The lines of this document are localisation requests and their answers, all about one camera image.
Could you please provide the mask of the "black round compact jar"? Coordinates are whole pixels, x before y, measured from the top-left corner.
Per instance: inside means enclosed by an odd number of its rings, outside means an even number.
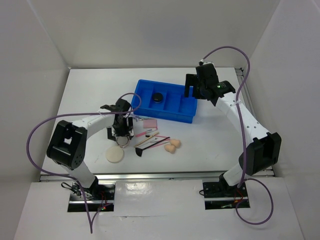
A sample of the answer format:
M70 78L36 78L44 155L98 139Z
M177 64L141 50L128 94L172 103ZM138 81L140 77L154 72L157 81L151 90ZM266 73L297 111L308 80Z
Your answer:
M155 92L153 95L152 95L152 100L154 103L156 104L160 104L164 99L164 96L162 93L160 92Z

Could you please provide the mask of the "octagonal gold mirror compact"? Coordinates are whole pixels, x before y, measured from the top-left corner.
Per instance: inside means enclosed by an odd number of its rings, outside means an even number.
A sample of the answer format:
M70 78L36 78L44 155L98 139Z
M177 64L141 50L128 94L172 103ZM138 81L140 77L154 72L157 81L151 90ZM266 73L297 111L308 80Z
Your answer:
M126 148L130 144L130 137L129 136L119 136L116 138L116 144L120 148Z

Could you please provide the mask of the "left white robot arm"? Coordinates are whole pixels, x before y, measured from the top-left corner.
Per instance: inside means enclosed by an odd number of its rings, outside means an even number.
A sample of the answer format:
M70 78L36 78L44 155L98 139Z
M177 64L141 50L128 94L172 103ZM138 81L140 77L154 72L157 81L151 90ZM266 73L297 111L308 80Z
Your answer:
M117 147L125 148L134 136L133 118L127 116L131 109L131 104L120 98L113 105L101 106L97 115L73 122L61 120L55 127L46 155L79 181L80 192L88 200L101 197L106 188L84 162L87 140L106 129L107 138L116 143L124 140L124 145Z

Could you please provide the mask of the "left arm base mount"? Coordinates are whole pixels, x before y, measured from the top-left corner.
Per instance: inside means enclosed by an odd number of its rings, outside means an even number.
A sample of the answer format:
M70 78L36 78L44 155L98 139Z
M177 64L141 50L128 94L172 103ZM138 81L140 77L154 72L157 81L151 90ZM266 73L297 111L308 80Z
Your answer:
M85 201L80 187L77 183L73 182L72 185L67 182L62 182L61 187L70 191L68 202L68 213L83 213L86 212ZM113 212L114 211L114 199L116 185L102 184L102 190L97 196L85 192L88 211L96 212L100 209L101 212Z

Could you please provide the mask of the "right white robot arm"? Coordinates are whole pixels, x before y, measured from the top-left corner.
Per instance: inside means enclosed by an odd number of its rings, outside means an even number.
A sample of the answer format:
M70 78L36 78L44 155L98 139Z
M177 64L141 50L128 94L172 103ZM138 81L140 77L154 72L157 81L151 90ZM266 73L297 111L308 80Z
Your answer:
M248 176L261 172L278 162L281 136L271 133L251 114L228 81L219 81L214 64L201 60L195 74L187 74L184 95L210 101L241 134L243 153L237 164L219 176L218 190L230 196Z

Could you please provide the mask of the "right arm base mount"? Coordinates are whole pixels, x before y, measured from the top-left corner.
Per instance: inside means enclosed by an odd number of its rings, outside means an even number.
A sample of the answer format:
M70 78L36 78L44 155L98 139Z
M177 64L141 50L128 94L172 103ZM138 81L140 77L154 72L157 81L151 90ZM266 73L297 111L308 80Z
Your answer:
M250 201L245 183L240 188L233 186L222 190L218 182L203 182L202 189L198 192L204 197L206 210L227 210L239 208L250 208Z

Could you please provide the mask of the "pink thin brush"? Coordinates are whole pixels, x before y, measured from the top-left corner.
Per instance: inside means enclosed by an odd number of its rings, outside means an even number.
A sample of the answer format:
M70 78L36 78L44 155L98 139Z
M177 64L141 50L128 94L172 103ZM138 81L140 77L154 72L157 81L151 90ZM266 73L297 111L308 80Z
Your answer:
M160 145L160 144L162 144L162 143L166 143L166 142L168 142L168 141L170 141L170 138L164 138L164 139L162 139L162 140L160 140L160 141L157 141L157 142L155 142L155 143L153 143L153 144L145 147L144 150L149 149L149 148L153 148L153 147L155 147L155 146L158 146L158 145Z

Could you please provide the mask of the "round beige powder puff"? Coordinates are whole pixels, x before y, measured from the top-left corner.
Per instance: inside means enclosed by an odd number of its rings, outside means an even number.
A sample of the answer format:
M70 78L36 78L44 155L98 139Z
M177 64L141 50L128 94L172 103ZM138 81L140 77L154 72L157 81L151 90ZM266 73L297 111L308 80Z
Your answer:
M114 164L121 162L124 158L124 155L124 150L119 146L112 146L105 152L105 158L107 161Z

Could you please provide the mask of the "beige makeup sponge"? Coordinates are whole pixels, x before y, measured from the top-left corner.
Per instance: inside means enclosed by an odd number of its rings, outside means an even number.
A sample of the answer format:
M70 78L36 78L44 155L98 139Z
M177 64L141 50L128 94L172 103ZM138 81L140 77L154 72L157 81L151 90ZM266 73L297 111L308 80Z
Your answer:
M168 152L168 153L171 153L171 154L174 154L175 151L176 151L176 147L172 144L165 144L164 145L164 149Z
M178 139L171 139L170 140L170 144L175 146L176 148L180 148L181 147L181 141Z

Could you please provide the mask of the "black fan brush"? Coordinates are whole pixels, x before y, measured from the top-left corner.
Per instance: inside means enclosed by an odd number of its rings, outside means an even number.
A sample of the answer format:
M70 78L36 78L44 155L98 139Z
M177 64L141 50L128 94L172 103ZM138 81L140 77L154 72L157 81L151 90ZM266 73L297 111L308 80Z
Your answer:
M161 144L168 142L170 139L171 139L171 138L168 136L168 137L165 137L164 139L159 140L159 141L157 141L157 142L155 142L155 143L153 143L153 144L151 144L151 145L149 145L149 146L146 146L146 147L144 147L144 148L136 147L136 148L135 148L135 153L136 153L136 155L137 155L138 157L141 157L142 154L143 154L143 151L145 151L145 150L147 150L147 149L150 149L150 148L153 148L153 147L160 146Z

